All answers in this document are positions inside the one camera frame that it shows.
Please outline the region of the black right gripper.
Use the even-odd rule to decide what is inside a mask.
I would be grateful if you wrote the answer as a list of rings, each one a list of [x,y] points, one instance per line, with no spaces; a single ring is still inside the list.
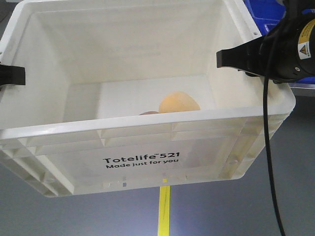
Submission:
[[[216,52],[217,68],[230,67],[274,83],[315,75],[313,0],[284,0],[284,17],[265,36]]]

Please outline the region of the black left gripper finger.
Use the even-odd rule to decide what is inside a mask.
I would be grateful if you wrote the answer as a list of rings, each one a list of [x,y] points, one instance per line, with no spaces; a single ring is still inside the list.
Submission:
[[[22,85],[26,84],[26,70],[24,67],[12,65],[0,65],[0,85]]]

